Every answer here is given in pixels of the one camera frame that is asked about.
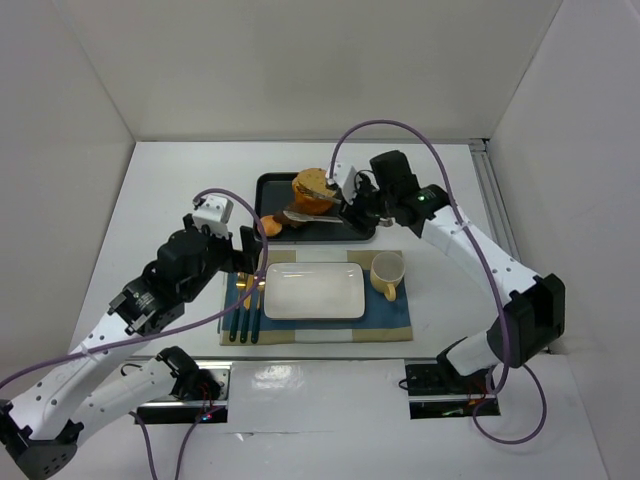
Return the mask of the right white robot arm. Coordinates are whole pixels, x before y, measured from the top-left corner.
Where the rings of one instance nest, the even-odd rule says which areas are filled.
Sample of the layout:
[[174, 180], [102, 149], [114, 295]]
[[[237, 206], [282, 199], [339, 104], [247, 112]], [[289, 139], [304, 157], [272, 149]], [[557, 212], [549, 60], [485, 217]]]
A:
[[360, 233], [391, 219], [438, 249], [497, 306], [491, 327], [442, 351], [437, 361], [451, 375], [468, 377], [498, 364], [520, 368], [565, 331], [566, 287], [555, 274], [541, 276], [499, 247], [455, 206], [438, 185], [421, 186], [398, 150], [370, 161], [371, 178], [342, 163], [328, 184], [340, 191], [340, 218]]

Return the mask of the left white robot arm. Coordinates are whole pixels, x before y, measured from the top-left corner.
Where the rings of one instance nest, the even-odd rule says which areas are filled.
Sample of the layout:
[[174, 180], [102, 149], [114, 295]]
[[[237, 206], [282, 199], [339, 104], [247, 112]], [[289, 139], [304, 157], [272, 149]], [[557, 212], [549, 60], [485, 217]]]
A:
[[266, 265], [267, 243], [249, 227], [242, 247], [210, 226], [187, 222], [157, 251], [142, 274], [112, 300], [96, 327], [70, 354], [45, 362], [49, 373], [1, 403], [1, 442], [29, 479], [49, 479], [78, 448], [111, 422], [162, 397], [212, 399], [219, 388], [181, 348], [167, 347], [130, 374], [106, 378], [127, 358], [166, 334], [219, 272], [254, 274]]

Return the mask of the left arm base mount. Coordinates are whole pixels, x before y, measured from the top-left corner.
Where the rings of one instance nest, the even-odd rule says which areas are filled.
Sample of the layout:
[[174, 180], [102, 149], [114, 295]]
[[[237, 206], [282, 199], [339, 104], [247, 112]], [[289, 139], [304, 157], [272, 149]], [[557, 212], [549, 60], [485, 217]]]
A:
[[168, 394], [142, 404], [137, 415], [149, 425], [223, 424], [228, 420], [231, 380], [229, 362], [201, 361], [196, 380], [186, 392]]

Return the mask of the metal serving tongs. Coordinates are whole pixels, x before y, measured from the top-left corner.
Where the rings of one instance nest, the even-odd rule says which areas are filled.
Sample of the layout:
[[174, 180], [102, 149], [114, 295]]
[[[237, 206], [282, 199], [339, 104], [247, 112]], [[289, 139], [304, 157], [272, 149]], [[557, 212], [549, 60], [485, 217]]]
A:
[[294, 204], [296, 209], [310, 215], [313, 220], [308, 223], [342, 224], [343, 221], [336, 215], [330, 215], [343, 201], [334, 196], [327, 196], [309, 189], [294, 190]]

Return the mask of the brown chocolate croissant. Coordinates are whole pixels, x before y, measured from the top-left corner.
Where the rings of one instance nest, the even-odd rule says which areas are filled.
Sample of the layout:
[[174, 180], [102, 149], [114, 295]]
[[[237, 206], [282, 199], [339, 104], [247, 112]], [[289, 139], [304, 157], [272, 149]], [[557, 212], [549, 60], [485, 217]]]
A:
[[287, 205], [285, 208], [278, 210], [273, 214], [273, 219], [283, 226], [292, 228], [298, 228], [313, 220], [310, 215], [296, 209], [294, 204]]

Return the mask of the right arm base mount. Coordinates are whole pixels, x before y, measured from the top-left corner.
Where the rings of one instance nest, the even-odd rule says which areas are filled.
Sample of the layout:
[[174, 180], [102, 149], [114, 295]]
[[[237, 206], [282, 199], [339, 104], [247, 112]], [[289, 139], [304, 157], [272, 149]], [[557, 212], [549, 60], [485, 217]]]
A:
[[453, 379], [435, 361], [409, 361], [404, 367], [398, 387], [408, 395], [412, 420], [472, 417], [481, 404], [479, 416], [500, 415], [496, 396], [487, 391], [487, 370]]

